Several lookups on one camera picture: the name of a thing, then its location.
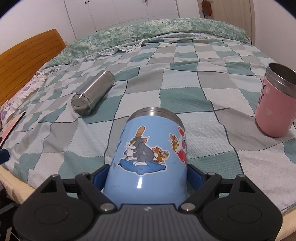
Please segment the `blue cartoon steel cup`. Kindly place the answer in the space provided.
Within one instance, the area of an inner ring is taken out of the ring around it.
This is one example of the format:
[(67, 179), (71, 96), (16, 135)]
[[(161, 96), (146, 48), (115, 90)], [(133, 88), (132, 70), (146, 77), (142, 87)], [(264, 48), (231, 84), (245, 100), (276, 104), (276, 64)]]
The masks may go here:
[(127, 120), (109, 168), (104, 195), (123, 204), (175, 204), (187, 196), (187, 142), (180, 118), (142, 108)]

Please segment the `pink steel cup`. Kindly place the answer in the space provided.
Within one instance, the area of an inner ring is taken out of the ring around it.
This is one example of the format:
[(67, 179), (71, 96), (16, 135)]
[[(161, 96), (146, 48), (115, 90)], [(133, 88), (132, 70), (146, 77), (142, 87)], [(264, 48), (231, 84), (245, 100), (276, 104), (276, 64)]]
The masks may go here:
[(255, 111), (258, 127), (268, 136), (287, 134), (295, 121), (295, 71), (269, 63)]

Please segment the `pink phone on bed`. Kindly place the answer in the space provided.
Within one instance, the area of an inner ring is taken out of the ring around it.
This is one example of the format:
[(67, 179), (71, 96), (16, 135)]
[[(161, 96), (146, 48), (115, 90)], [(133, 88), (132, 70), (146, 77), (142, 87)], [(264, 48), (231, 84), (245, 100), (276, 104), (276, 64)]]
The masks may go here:
[(18, 124), (21, 118), (26, 114), (26, 112), (22, 112), (14, 117), (10, 123), (4, 128), (4, 131), (1, 134), (1, 146), (4, 144), (5, 140), (8, 138), (14, 127)]

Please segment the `floral ruffled pillow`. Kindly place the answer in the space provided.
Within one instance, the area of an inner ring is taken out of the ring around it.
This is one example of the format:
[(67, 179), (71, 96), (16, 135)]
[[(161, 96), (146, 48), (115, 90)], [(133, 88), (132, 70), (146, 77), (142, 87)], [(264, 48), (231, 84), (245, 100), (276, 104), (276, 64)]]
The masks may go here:
[(47, 80), (48, 73), (37, 72), (11, 99), (1, 105), (1, 130), (12, 119), (19, 107)]

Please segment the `silver steel flask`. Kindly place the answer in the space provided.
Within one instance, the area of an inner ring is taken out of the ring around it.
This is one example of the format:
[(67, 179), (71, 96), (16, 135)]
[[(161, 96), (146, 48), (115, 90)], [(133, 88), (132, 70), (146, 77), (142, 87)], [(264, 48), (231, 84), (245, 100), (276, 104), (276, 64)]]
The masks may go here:
[(73, 110), (81, 116), (89, 116), (98, 102), (112, 88), (114, 82), (114, 75), (110, 71), (100, 71), (72, 97)]

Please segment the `wooden headboard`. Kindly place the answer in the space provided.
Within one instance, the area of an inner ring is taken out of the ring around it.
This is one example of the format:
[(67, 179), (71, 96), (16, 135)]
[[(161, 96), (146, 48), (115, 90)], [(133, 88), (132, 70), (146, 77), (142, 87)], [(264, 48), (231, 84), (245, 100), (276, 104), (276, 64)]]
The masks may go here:
[(1, 104), (10, 100), (36, 72), (66, 47), (56, 29), (26, 39), (1, 54)]

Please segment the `checkered green bed sheet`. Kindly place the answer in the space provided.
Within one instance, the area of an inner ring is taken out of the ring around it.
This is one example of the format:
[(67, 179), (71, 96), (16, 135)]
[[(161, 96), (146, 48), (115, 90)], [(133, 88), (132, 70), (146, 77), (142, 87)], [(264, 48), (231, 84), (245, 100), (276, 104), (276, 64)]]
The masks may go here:
[[(116, 50), (43, 68), (47, 80), (20, 106), (26, 114), (4, 143), (11, 157), (1, 183), (11, 198), (23, 202), (51, 174), (73, 178), (109, 163), (128, 117), (157, 106), (182, 120), (190, 163), (224, 178), (246, 174), (281, 211), (295, 206), (295, 127), (271, 138), (254, 120), (271, 58), (220, 38), (143, 40)], [(71, 99), (102, 70), (114, 85), (81, 116)]]

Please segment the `green floral quilt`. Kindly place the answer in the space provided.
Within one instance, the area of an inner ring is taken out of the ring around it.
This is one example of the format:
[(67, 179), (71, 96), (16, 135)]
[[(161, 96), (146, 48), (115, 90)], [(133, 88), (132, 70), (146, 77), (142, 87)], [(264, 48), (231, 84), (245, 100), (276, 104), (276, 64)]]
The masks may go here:
[(245, 30), (221, 21), (203, 18), (153, 20), (91, 33), (69, 44), (58, 56), (44, 64), (43, 68), (72, 64), (85, 57), (94, 58), (105, 50), (116, 52), (116, 47), (120, 45), (174, 33), (203, 33), (251, 43)]

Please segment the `white wardrobe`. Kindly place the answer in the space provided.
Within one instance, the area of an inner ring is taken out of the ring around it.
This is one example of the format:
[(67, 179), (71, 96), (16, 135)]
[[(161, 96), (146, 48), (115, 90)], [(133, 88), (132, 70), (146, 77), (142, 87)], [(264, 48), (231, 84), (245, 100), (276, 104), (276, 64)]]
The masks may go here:
[(67, 0), (64, 4), (77, 40), (114, 26), (200, 16), (197, 1)]

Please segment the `wooden door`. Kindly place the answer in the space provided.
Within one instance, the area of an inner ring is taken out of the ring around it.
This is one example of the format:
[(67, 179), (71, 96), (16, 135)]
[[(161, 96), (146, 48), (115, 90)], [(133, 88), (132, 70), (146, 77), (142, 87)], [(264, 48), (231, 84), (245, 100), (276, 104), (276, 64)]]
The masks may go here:
[(211, 15), (203, 14), (202, 1), (198, 1), (201, 18), (222, 21), (242, 28), (255, 44), (255, 12), (251, 0), (209, 0)]

